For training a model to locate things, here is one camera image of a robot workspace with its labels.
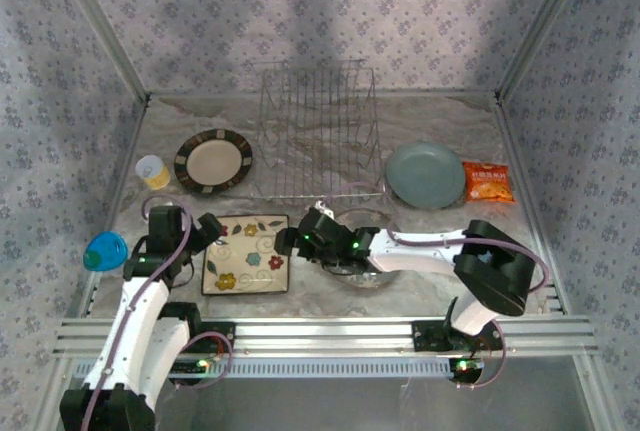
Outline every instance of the red flower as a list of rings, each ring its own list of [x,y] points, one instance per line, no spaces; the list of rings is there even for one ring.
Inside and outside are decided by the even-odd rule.
[[[280,269],[283,264],[284,260],[280,256],[271,256],[271,259],[269,260],[269,267],[271,268],[271,271],[274,269]]]

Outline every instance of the square plate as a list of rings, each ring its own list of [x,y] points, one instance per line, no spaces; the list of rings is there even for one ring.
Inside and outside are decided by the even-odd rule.
[[[207,248],[202,294],[284,293],[289,289],[289,257],[273,249],[276,234],[289,226],[286,215],[223,216],[217,243]]]

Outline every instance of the black rimmed plate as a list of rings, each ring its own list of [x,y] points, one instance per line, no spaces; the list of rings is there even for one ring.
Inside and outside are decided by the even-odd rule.
[[[228,129],[210,129],[189,138],[173,161],[176,178],[189,191],[218,193],[232,188],[251,169],[249,142]]]

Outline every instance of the floral wallpaper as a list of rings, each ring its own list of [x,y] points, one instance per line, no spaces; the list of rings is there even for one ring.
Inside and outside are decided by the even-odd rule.
[[[99,0],[149,90],[366,60],[379,88],[495,89],[542,0]]]
[[[640,429],[640,5],[568,0],[508,103],[573,311]]]
[[[140,109],[74,0],[0,0],[0,429],[33,424]]]

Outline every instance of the wire dish rack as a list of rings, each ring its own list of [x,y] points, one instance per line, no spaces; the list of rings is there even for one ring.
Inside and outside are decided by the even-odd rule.
[[[381,175],[373,69],[265,70],[256,143],[261,197],[379,195],[348,189]]]

